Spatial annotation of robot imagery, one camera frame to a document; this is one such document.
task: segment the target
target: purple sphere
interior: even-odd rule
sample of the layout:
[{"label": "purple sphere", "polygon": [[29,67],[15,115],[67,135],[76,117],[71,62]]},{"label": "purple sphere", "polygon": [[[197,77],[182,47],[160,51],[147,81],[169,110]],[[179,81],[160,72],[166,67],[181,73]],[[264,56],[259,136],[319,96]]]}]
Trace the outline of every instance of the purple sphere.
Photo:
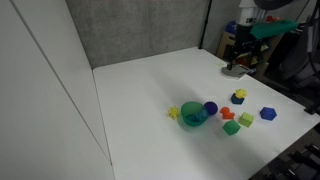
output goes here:
[{"label": "purple sphere", "polygon": [[213,116],[218,112],[218,106],[214,102],[211,102],[211,101],[206,102],[204,104],[204,107],[206,108],[210,116]]}]

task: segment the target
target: colorful toy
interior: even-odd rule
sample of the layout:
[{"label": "colorful toy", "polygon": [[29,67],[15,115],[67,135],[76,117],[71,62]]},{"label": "colorful toy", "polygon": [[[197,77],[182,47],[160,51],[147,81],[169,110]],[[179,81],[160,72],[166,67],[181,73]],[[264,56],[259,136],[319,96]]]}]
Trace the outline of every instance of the colorful toy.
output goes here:
[{"label": "colorful toy", "polygon": [[220,113],[222,114],[222,119],[234,119],[234,113],[230,112],[228,107],[221,108]]},{"label": "colorful toy", "polygon": [[254,116],[253,115],[244,112],[242,114],[242,116],[240,117],[238,123],[248,128],[253,123],[253,120],[254,120]]},{"label": "colorful toy", "polygon": [[233,93],[231,97],[231,102],[233,104],[241,105],[244,101],[244,98],[247,96],[247,91],[244,89],[237,89],[235,93]]},{"label": "colorful toy", "polygon": [[218,106],[214,102],[211,102],[211,101],[206,102],[204,104],[204,107],[206,108],[210,116],[213,116],[218,112]]},{"label": "colorful toy", "polygon": [[240,128],[241,128],[241,126],[235,120],[228,121],[223,126],[224,131],[229,136],[236,134]]},{"label": "colorful toy", "polygon": [[187,102],[181,107],[183,121],[189,126],[200,126],[209,117],[205,107],[198,102]]},{"label": "colorful toy", "polygon": [[171,119],[177,120],[180,115],[180,110],[176,106],[170,107],[167,114]]},{"label": "colorful toy", "polygon": [[277,113],[273,108],[264,107],[260,111],[260,115],[262,119],[272,121],[277,116]]}]

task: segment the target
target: green cube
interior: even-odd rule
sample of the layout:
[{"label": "green cube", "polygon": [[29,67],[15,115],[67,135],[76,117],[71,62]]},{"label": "green cube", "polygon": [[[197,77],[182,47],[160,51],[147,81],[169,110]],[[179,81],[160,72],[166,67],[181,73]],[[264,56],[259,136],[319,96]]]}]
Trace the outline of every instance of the green cube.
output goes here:
[{"label": "green cube", "polygon": [[226,131],[229,136],[237,133],[240,128],[241,126],[235,120],[228,121],[223,126],[224,131]]},{"label": "green cube", "polygon": [[239,119],[239,124],[241,124],[241,125],[243,125],[243,126],[248,128],[253,123],[253,120],[254,120],[254,116],[253,115],[244,112],[242,114],[242,116],[240,117],[240,119]]}]

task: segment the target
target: green bowl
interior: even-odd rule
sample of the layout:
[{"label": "green bowl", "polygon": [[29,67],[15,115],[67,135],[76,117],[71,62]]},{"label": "green bowl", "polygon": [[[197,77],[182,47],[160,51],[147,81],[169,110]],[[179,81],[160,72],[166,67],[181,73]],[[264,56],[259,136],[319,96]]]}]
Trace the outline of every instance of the green bowl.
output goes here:
[{"label": "green bowl", "polygon": [[187,102],[181,107],[183,121],[189,126],[200,126],[209,117],[205,107],[198,102]]}]

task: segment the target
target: tabletop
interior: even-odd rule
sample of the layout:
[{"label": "tabletop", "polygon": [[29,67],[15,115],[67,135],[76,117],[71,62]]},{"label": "tabletop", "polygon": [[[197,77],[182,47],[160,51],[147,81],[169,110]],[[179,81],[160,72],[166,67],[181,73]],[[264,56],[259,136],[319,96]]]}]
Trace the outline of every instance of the tabletop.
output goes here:
[{"label": "tabletop", "polygon": [[[250,76],[224,77],[225,65],[190,48],[94,70],[116,180],[248,179],[319,122]],[[248,95],[233,105],[239,88]],[[188,101],[213,101],[235,112],[235,120],[243,112],[255,120],[228,136],[219,113],[199,127],[167,117],[169,107]],[[263,107],[278,116],[262,120]]]}]

